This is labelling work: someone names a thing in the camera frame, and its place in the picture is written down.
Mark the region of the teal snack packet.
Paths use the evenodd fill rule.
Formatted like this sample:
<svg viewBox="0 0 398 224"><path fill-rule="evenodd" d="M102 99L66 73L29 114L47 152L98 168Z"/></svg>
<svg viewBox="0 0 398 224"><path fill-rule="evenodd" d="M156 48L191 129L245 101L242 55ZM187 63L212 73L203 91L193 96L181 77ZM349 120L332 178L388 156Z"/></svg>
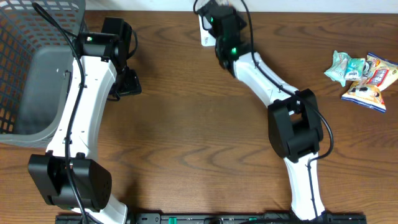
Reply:
<svg viewBox="0 0 398 224"><path fill-rule="evenodd" d="M333 61L329 69L324 74L334 82L339 82L342 87L345 87L345 73L349 60L351 57L345 52L333 52Z"/></svg>

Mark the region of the light teal small box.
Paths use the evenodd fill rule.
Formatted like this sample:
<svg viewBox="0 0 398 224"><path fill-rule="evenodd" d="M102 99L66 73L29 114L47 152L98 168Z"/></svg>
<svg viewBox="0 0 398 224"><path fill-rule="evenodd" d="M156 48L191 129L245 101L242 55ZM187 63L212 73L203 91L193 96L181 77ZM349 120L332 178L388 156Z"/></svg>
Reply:
<svg viewBox="0 0 398 224"><path fill-rule="evenodd" d="M365 58L349 59L345 71L345 80L348 81L360 80L363 76L365 63L366 63Z"/></svg>

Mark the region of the colourful snack chip bag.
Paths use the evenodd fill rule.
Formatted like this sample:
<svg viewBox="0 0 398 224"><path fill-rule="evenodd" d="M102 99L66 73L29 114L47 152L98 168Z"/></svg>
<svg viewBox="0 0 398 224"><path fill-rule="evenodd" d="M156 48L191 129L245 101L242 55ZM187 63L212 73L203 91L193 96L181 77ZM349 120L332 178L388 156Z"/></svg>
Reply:
<svg viewBox="0 0 398 224"><path fill-rule="evenodd" d="M341 99L385 113L386 106L381 92L397 80L397 62L373 53L367 54L366 62L369 64L366 77L353 82Z"/></svg>

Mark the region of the dark green small box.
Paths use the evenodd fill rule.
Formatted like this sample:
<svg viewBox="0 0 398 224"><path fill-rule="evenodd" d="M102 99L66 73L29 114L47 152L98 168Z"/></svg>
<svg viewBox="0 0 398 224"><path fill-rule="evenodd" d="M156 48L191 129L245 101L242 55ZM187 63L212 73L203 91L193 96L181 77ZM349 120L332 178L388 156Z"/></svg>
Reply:
<svg viewBox="0 0 398 224"><path fill-rule="evenodd" d="M367 77L368 76L369 70L371 68L371 64L372 64L372 62L365 61L364 67L363 67L363 74L362 74L363 77Z"/></svg>

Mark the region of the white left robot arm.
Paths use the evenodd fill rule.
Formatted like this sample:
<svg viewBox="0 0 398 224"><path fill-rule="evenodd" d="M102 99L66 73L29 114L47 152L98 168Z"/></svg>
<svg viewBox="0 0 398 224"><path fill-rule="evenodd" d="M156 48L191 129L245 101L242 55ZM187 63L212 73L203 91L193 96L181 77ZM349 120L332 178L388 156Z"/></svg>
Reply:
<svg viewBox="0 0 398 224"><path fill-rule="evenodd" d="M107 101L140 94L127 60L137 34L82 33L60 123L45 154L31 155L28 171L48 205L81 215L81 223L127 223L127 205L111 193L111 173L98 163L98 133Z"/></svg>

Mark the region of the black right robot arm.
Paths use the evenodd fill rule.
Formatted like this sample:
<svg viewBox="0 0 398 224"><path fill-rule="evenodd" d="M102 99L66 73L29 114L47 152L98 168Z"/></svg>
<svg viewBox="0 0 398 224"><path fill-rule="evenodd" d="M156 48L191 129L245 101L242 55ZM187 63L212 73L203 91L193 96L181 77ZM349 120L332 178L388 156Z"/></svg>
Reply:
<svg viewBox="0 0 398 224"><path fill-rule="evenodd" d="M301 221L319 221L325 212L317 177L323 130L315 95L289 85L264 63L254 42L241 38L241 31L252 27L251 19L243 19L233 6L208 1L193 11L200 16L203 30L215 38L220 65L267 108L269 141L289 175L291 210Z"/></svg>

